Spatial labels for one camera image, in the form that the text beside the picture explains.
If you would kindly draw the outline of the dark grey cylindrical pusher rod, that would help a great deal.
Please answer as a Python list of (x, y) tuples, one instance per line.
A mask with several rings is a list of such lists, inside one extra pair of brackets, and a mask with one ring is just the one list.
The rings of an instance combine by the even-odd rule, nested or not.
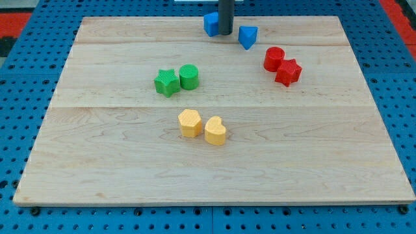
[(234, 0), (218, 1), (218, 32), (229, 35), (233, 32)]

